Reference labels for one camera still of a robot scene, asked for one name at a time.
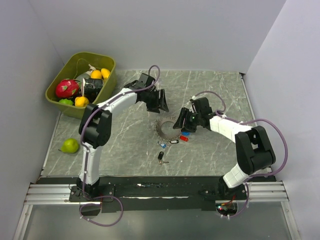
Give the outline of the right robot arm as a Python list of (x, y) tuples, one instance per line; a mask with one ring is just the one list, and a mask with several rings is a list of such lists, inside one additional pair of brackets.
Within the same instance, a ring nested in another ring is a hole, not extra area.
[(276, 161), (270, 139), (264, 127), (243, 125), (227, 119), (219, 110), (213, 111), (206, 97), (191, 99), (191, 108), (183, 107), (173, 125), (174, 129), (194, 133), (198, 126), (218, 133), (235, 143), (236, 164), (219, 179), (218, 193), (230, 199), (236, 188), (251, 175)]

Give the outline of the black white key tag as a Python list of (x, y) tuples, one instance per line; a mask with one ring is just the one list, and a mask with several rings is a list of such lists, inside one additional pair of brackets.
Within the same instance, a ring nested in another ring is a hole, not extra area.
[(168, 141), (168, 145), (171, 146), (171, 145), (176, 145), (178, 144), (180, 141), (178, 139), (171, 139)]

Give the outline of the metal disc keyring organizer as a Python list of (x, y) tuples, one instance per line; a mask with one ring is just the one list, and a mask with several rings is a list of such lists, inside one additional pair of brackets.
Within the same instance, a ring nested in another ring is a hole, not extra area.
[(163, 140), (173, 140), (176, 139), (180, 136), (181, 130), (180, 129), (173, 129), (171, 128), (170, 130), (165, 130), (163, 126), (166, 123), (170, 123), (172, 126), (176, 123), (177, 118), (174, 116), (165, 116), (165, 117), (160, 117), (155, 121), (154, 129), (157, 133), (157, 135), (163, 139)]

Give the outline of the red key tag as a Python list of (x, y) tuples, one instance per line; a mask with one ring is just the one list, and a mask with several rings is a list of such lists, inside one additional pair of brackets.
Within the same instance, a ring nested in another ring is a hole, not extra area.
[(184, 142), (188, 142), (189, 141), (189, 138), (186, 137), (186, 136), (183, 136), (183, 135), (181, 135), (179, 138)]

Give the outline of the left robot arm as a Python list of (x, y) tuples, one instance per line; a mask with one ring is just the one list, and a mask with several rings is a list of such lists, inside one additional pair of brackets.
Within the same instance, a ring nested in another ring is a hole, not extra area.
[(85, 108), (79, 126), (83, 149), (82, 167), (76, 185), (87, 201), (99, 196), (99, 165), (102, 147), (109, 141), (112, 122), (128, 107), (143, 102), (148, 112), (168, 112), (165, 90), (159, 88), (159, 77), (143, 73), (138, 80), (126, 84), (119, 93), (99, 104), (90, 103)]

